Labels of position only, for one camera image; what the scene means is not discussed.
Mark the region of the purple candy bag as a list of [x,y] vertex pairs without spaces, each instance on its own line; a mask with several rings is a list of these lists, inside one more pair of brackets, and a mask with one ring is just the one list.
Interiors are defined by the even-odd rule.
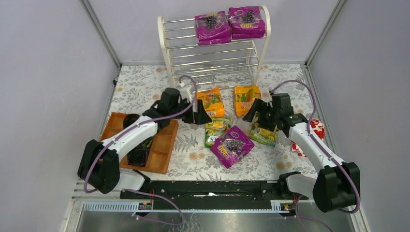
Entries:
[[259,6],[229,8],[228,23],[233,40],[261,38],[266,32]]
[[215,140],[210,151],[229,169],[239,163],[254,148],[251,139],[238,127],[232,126]]
[[199,45],[226,44],[232,39],[225,11],[197,15],[195,31]]

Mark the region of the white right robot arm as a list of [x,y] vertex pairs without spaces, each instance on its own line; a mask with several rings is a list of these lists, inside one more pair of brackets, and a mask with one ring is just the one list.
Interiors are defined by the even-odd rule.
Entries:
[[354,162],[345,162],[335,154],[315,133],[311,119],[296,114],[287,93],[271,93],[272,100],[255,99],[243,117],[252,122],[258,113],[257,124],[267,130],[279,129],[295,142],[307,155],[317,172],[317,178],[293,172],[282,174],[278,182],[284,192],[298,193],[314,200],[322,212],[355,206],[350,213],[360,208],[360,169]]

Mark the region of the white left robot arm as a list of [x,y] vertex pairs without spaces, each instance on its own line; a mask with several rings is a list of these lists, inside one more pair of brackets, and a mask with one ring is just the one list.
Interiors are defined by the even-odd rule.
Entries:
[[191,116],[196,95],[181,94],[176,88],[166,88],[131,125],[101,142],[90,140],[84,149],[77,171],[84,180],[84,192],[107,194],[115,189],[139,190],[145,179],[135,171],[122,170],[120,161],[146,139],[167,127],[174,118]]

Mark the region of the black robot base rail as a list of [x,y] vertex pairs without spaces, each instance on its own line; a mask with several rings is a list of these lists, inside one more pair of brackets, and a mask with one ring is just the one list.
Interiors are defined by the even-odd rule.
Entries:
[[141,192],[156,194],[150,198],[122,191],[122,200],[147,200],[155,210],[171,210],[169,199],[181,210],[283,211],[299,196],[280,181],[149,181]]

